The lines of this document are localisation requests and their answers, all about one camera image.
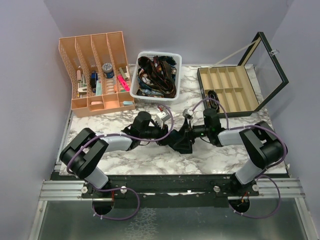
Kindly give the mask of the dark green tie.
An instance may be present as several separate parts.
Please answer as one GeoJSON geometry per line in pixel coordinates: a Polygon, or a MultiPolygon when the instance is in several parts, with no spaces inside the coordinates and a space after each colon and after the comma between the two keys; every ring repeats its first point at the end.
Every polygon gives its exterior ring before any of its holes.
{"type": "Polygon", "coordinates": [[[174,136],[181,136],[181,135],[179,134],[179,131],[173,130],[165,139],[158,141],[157,144],[159,146],[169,146],[172,148],[174,136]]]}

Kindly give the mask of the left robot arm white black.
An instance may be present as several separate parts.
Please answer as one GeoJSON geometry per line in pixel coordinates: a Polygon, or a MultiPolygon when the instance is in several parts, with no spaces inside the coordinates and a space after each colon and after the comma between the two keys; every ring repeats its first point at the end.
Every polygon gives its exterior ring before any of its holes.
{"type": "Polygon", "coordinates": [[[119,133],[98,135],[86,127],[61,151],[59,159],[66,165],[69,174],[90,183],[97,196],[106,197],[111,190],[109,178],[98,167],[104,153],[130,151],[141,142],[164,140],[172,131],[165,125],[167,120],[174,121],[169,110],[158,112],[156,121],[150,113],[140,111],[133,123],[119,133]]]}

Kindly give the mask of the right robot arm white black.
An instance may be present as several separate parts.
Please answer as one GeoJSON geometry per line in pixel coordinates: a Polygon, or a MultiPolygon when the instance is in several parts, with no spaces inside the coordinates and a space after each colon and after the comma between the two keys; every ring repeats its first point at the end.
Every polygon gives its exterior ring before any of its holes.
{"type": "Polygon", "coordinates": [[[262,174],[269,166],[279,161],[288,152],[269,125],[261,121],[249,127],[223,128],[215,109],[203,111],[203,125],[192,126],[185,118],[180,130],[173,130],[168,137],[168,145],[181,154],[191,154],[196,138],[207,137],[216,147],[243,145],[248,160],[230,177],[229,189],[240,196],[248,189],[248,184],[262,174]]]}

